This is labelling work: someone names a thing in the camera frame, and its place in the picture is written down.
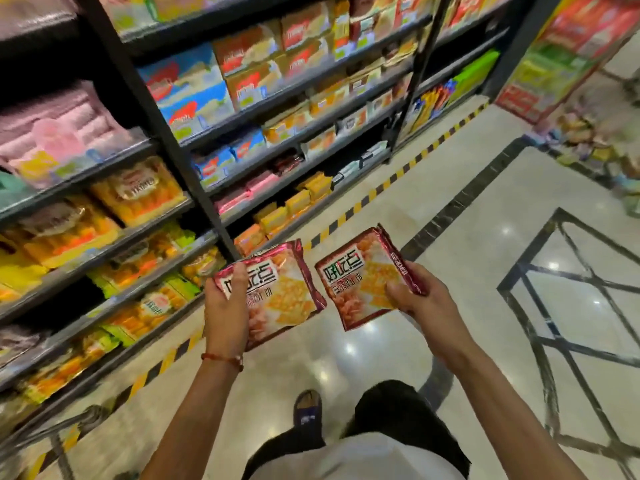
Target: shelf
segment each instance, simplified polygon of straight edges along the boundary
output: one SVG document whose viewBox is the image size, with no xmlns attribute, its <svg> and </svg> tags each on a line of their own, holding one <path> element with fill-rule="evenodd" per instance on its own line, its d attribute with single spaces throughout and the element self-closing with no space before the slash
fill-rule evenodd
<svg viewBox="0 0 640 480">
<path fill-rule="evenodd" d="M 107 161 L 92 166 L 77 175 L 74 175 L 68 180 L 64 180 L 48 189 L 44 189 L 32 196 L 26 197 L 20 202 L 16 202 L 11 206 L 0 210 L 0 223 L 4 223 L 9 219 L 14 221 L 18 217 L 33 213 L 34 211 L 43 208 L 45 205 L 59 200 L 60 197 L 79 190 L 96 180 L 100 180 L 118 169 L 133 165 L 133 163 L 156 154 L 156 151 L 156 144 L 153 140 L 145 139 L 144 141 L 140 141 L 126 150 L 118 152 Z"/>
<path fill-rule="evenodd" d="M 316 133 L 321 132 L 327 127 L 331 126 L 331 124 L 335 123 L 336 120 L 356 111 L 371 99 L 374 99 L 376 96 L 379 96 L 380 94 L 395 86 L 396 83 L 406 74 L 411 72 L 412 69 L 412 59 L 402 62 L 398 65 L 398 67 L 395 67 L 384 74 L 382 80 L 374 87 L 369 88 L 361 95 L 348 98 L 337 109 L 328 114 L 323 114 L 292 138 L 289 138 L 288 140 L 272 148 L 266 149 L 263 154 L 252 158 L 246 164 L 239 164 L 238 169 L 235 173 L 229 175 L 229 177 L 221 180 L 216 184 L 208 186 L 205 189 L 206 192 L 209 195 L 219 194 L 222 190 L 228 189 L 229 187 L 233 186 L 236 182 L 251 174 L 252 171 L 260 168 L 262 165 L 283 154 L 285 151 L 290 150 L 291 148 L 297 148 L 300 143 L 308 141 L 313 136 L 315 136 Z"/>
<path fill-rule="evenodd" d="M 382 111 L 379 115 L 375 116 L 372 120 L 367 121 L 367 123 L 355 133 L 336 139 L 336 142 L 332 145 L 332 147 L 329 148 L 327 151 L 325 151 L 322 155 L 318 155 L 315 158 L 312 158 L 311 160 L 300 164 L 299 166 L 294 168 L 292 171 L 290 171 L 288 174 L 286 174 L 284 177 L 281 177 L 275 185 L 272 185 L 268 189 L 265 189 L 262 192 L 258 193 L 258 195 L 254 196 L 249 202 L 242 205 L 240 208 L 234 209 L 233 213 L 226 212 L 222 214 L 220 216 L 222 218 L 222 224 L 224 224 L 225 227 L 229 226 L 234 222 L 236 222 L 236 220 L 238 220 L 240 217 L 247 215 L 249 212 L 251 212 L 256 207 L 260 206 L 260 204 L 265 202 L 267 199 L 273 197 L 278 192 L 280 192 L 284 188 L 291 185 L 297 179 L 299 179 L 304 174 L 306 174 L 309 170 L 311 170 L 312 168 L 315 168 L 320 163 L 327 160 L 327 158 L 332 157 L 341 149 L 345 148 L 348 144 L 356 140 L 356 138 L 363 135 L 366 131 L 370 130 L 376 125 L 379 125 L 386 118 L 393 115 L 393 113 L 398 108 L 400 108 L 400 106 L 403 103 L 404 103 L 404 99 L 394 101 L 393 104 L 391 104 L 388 108 L 386 108 L 386 110 Z"/>
<path fill-rule="evenodd" d="M 418 88 L 415 90 L 415 97 L 413 100 L 418 99 L 424 92 L 428 91 L 430 88 L 434 87 L 436 84 L 443 82 L 450 75 L 462 69 L 464 66 L 468 65 L 471 61 L 473 61 L 476 57 L 482 55 L 487 49 L 493 46 L 498 40 L 507 35 L 509 29 L 505 29 L 500 33 L 494 35 L 489 40 L 484 42 L 484 44 L 478 46 L 473 49 L 471 52 L 466 54 L 464 57 L 460 57 L 458 60 L 452 62 L 448 66 L 444 67 L 444 69 L 436 72 L 434 75 L 430 76 L 428 79 L 423 80 Z"/>
<path fill-rule="evenodd" d="M 139 298 L 151 288 L 160 284 L 168 274 L 196 259 L 217 241 L 218 236 L 213 231 L 209 231 L 183 249 L 180 255 L 167 260 L 153 273 L 140 278 L 126 290 L 116 296 L 112 296 L 89 313 L 69 324 L 68 327 L 55 333 L 40 345 L 28 350 L 5 365 L 0 369 L 0 391 L 12 386 L 17 379 L 20 379 L 47 359 L 55 357 L 68 345 L 69 341 L 89 330 L 92 326 L 105 321 L 123 305 Z"/>
<path fill-rule="evenodd" d="M 303 92 L 306 89 L 309 89 L 315 86 L 318 82 L 324 80 L 328 75 L 331 75 L 333 72 L 345 68 L 348 65 L 359 62 L 365 59 L 370 53 L 375 50 L 381 50 L 385 48 L 390 43 L 403 39 L 412 31 L 423 27 L 431 22 L 431 15 L 427 15 L 420 20 L 416 20 L 414 23 L 409 23 L 399 30 L 395 31 L 388 37 L 373 43 L 368 47 L 364 47 L 361 50 L 357 50 L 346 57 L 343 57 L 339 61 L 334 61 L 331 63 L 324 64 L 322 67 L 309 71 L 308 73 L 303 74 L 300 78 L 293 81 L 286 88 L 279 90 L 271 96 L 268 96 L 266 99 L 253 104 L 246 109 L 236 112 L 231 117 L 227 118 L 224 121 L 220 121 L 217 125 L 206 129 L 205 131 L 198 133 L 195 136 L 192 136 L 180 143 L 180 146 L 192 151 L 197 149 L 199 146 L 213 142 L 216 138 L 228 133 L 229 131 L 238 128 L 240 125 L 245 124 L 252 119 L 254 119 L 259 114 L 267 112 L 268 110 L 278 106 L 279 104 L 285 102 L 292 96 L 296 96 Z"/>
<path fill-rule="evenodd" d="M 139 354 L 146 347 L 154 343 L 165 333 L 171 330 L 176 324 L 180 323 L 183 318 L 192 313 L 197 307 L 204 302 L 204 293 L 200 293 L 193 298 L 185 306 L 176 313 L 160 323 L 155 329 L 148 334 L 140 337 L 135 343 L 129 347 L 117 347 L 112 352 L 101 358 L 96 364 L 93 364 L 86 373 L 80 374 L 76 379 L 71 381 L 67 386 L 55 393 L 51 398 L 46 400 L 27 422 L 20 429 L 13 433 L 14 438 L 20 437 L 28 431 L 35 431 L 41 428 L 44 423 L 49 421 L 53 416 L 63 412 L 69 405 L 75 402 L 79 397 L 92 391 L 101 380 L 110 373 L 130 361 L 135 355 Z"/>
<path fill-rule="evenodd" d="M 457 39 L 458 37 L 460 37 L 460 35 L 464 34 L 465 32 L 468 32 L 469 30 L 480 25 L 481 23 L 486 22 L 493 15 L 495 15 L 498 12 L 498 10 L 500 10 L 504 6 L 507 6 L 512 1 L 514 0 L 503 0 L 497 5 L 491 7 L 489 10 L 485 11 L 484 13 L 481 13 L 480 15 L 478 15 L 477 18 L 474 18 L 473 20 L 469 20 L 468 22 L 461 23 L 451 29 L 443 31 L 442 33 L 440 33 L 438 37 L 438 40 L 436 42 L 436 48 L 440 47 L 441 45 L 447 44 L 453 39 Z"/>
<path fill-rule="evenodd" d="M 427 131 L 428 128 L 432 127 L 438 121 L 441 121 L 448 113 L 452 112 L 455 108 L 460 106 L 465 101 L 471 99 L 476 93 L 478 89 L 480 89 L 483 85 L 484 81 L 478 84 L 475 88 L 471 88 L 467 94 L 460 96 L 454 103 L 450 106 L 444 108 L 444 111 L 437 115 L 436 118 L 432 120 L 428 120 L 425 124 L 423 124 L 420 128 L 416 129 L 414 132 L 410 133 L 409 136 L 406 136 L 403 140 L 399 141 L 396 146 L 396 152 L 399 152 L 400 149 L 404 148 L 405 145 L 411 143 L 414 139 L 420 136 L 424 131 Z"/>
<path fill-rule="evenodd" d="M 338 200 L 344 193 L 350 190 L 355 184 L 361 181 L 364 177 L 370 174 L 374 169 L 380 165 L 384 160 L 388 159 L 391 156 L 391 150 L 387 149 L 384 152 L 380 153 L 377 157 L 374 157 L 369 161 L 369 164 L 362 168 L 359 172 L 354 175 L 349 176 L 346 180 L 343 180 L 340 186 L 331 192 L 329 195 L 324 197 L 320 202 L 316 203 L 312 206 L 308 211 L 302 214 L 299 218 L 295 219 L 291 224 L 286 226 L 283 230 L 273 236 L 272 239 L 268 240 L 267 243 L 262 245 L 260 248 L 256 249 L 253 254 L 256 254 L 260 251 L 267 250 L 282 241 L 290 238 L 295 231 L 300 229 L 303 225 L 307 224 L 311 219 L 320 214 L 324 209 L 329 207 L 333 202 Z"/>
<path fill-rule="evenodd" d="M 123 236 L 121 236 L 121 238 L 116 242 L 98 250 L 94 250 L 92 253 L 85 253 L 85 255 L 53 270 L 49 274 L 46 274 L 40 286 L 31 290 L 19 299 L 0 306 L 0 325 L 11 322 L 17 316 L 32 309 L 34 306 L 43 303 L 45 300 L 51 298 L 56 293 L 59 293 L 70 284 L 78 281 L 87 273 L 87 271 L 99 266 L 108 259 L 117 256 L 133 244 L 139 242 L 142 238 L 151 234 L 168 220 L 178 217 L 192 207 L 193 201 L 190 198 L 187 198 L 187 200 L 181 202 L 178 206 L 169 209 L 161 216 L 158 216 L 145 224 L 138 227 L 123 229 Z"/>
<path fill-rule="evenodd" d="M 31 30 L 0 40 L 0 59 L 7 60 L 33 50 L 43 50 L 56 42 L 78 37 L 75 13 L 59 13 L 46 22 L 34 24 Z"/>
<path fill-rule="evenodd" d="M 129 54 L 139 57 L 176 41 L 191 39 L 203 32 L 241 20 L 247 15 L 294 1 L 296 0 L 220 0 L 209 8 L 176 20 L 125 33 L 121 39 Z"/>
</svg>

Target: marble floor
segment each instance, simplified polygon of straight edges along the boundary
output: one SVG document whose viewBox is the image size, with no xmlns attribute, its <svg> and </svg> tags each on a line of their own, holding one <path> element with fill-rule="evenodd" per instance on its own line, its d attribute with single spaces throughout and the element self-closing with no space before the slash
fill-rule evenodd
<svg viewBox="0 0 640 480">
<path fill-rule="evenodd" d="M 475 97 L 460 106 L 296 237 L 318 234 L 483 102 Z M 379 222 L 404 246 L 528 129 L 489 106 L 308 252 L 307 261 L 315 263 Z M 417 259 L 447 284 L 475 339 L 590 480 L 640 479 L 639 235 L 640 221 L 601 186 L 524 148 Z M 199 310 L 64 416 L 117 394 L 201 322 Z M 76 478 L 111 480 L 143 468 L 193 378 L 202 347 L 69 451 Z M 344 332 L 332 305 L 245 360 L 206 479 L 239 479 L 251 454 L 291 427 L 293 401 L 306 388 L 323 396 L 324 435 L 331 442 L 363 391 L 390 378 L 420 388 L 432 371 L 424 339 L 399 312 Z M 438 414 L 471 459 L 471 479 L 506 478 L 457 381 Z M 23 460 L 48 448 L 37 445 Z M 61 476 L 54 464 L 38 478 Z"/>
</svg>

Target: forearm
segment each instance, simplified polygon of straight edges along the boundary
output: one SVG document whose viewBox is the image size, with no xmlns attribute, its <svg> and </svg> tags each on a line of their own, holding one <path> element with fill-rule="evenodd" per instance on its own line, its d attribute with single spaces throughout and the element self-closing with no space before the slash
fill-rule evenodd
<svg viewBox="0 0 640 480">
<path fill-rule="evenodd" d="M 457 374 L 509 480 L 587 480 L 478 349 Z"/>
<path fill-rule="evenodd" d="M 231 364 L 202 362 L 141 480 L 201 480 L 236 376 Z"/>
</svg>

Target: bracelet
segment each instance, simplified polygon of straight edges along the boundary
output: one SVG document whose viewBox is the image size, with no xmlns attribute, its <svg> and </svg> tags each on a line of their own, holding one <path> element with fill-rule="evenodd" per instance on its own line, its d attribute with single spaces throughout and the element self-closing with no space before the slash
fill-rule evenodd
<svg viewBox="0 0 640 480">
<path fill-rule="evenodd" d="M 235 357 L 222 357 L 222 355 L 204 353 L 200 357 L 203 360 L 208 358 L 209 360 L 221 360 L 222 362 L 230 363 L 238 368 L 238 372 L 242 372 L 244 370 L 244 358 L 242 355 L 237 355 Z"/>
</svg>

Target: floor tape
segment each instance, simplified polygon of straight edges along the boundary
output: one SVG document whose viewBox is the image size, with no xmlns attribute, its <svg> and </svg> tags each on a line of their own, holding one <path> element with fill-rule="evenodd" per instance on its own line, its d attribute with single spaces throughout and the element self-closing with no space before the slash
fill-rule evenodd
<svg viewBox="0 0 640 480">
<path fill-rule="evenodd" d="M 305 250 L 311 250 L 315 248 L 318 244 L 323 242 L 327 237 L 329 237 L 332 233 L 334 233 L 338 227 L 342 226 L 347 222 L 350 218 L 354 217 L 357 213 L 359 213 L 364 207 L 370 204 L 373 200 L 375 200 L 379 195 L 387 190 L 392 184 L 397 182 L 400 178 L 404 177 L 409 170 L 415 167 L 420 161 L 427 158 L 427 156 L 436 150 L 439 145 L 443 144 L 446 140 L 451 138 L 455 133 L 460 131 L 466 124 L 468 124 L 471 120 L 475 119 L 481 112 L 483 112 L 489 106 L 489 102 L 486 102 L 479 106 L 475 111 L 471 112 L 466 118 L 457 122 L 453 128 L 446 131 L 443 135 L 430 144 L 427 148 L 421 151 L 417 156 L 415 156 L 409 163 L 405 164 L 400 170 L 396 171 L 393 175 L 391 175 L 388 179 L 386 179 L 382 184 L 377 186 L 377 188 L 373 189 L 369 192 L 366 197 L 364 197 L 361 201 L 356 202 L 356 204 L 348 209 L 345 213 L 343 213 L 340 217 L 338 217 L 334 222 L 331 223 L 329 227 L 324 229 L 320 234 L 316 235 L 313 239 L 304 244 Z M 140 376 L 133 382 L 132 385 L 126 387 L 119 395 L 116 397 L 112 397 L 108 399 L 103 407 L 107 408 L 109 411 L 109 416 L 114 414 L 118 409 L 120 409 L 124 404 L 126 404 L 129 400 L 135 396 L 140 389 L 145 386 L 148 386 L 156 377 L 162 375 L 175 361 L 180 359 L 183 355 L 185 355 L 189 350 L 195 347 L 195 345 L 202 338 L 202 333 L 204 329 L 198 330 L 194 333 L 190 338 L 181 343 L 178 347 L 173 348 L 167 353 L 167 355 L 162 359 L 162 361 L 156 363 L 153 367 L 151 367 L 148 371 Z M 71 432 L 64 439 L 63 444 L 65 447 L 65 451 L 70 450 L 75 446 L 84 436 L 88 434 L 88 431 L 81 431 L 78 427 L 73 427 Z M 50 450 L 42 455 L 40 455 L 36 461 L 29 468 L 22 471 L 19 480 L 35 480 L 36 476 L 42 473 L 46 468 L 48 468 L 58 457 L 55 455 L 53 450 Z"/>
</svg>

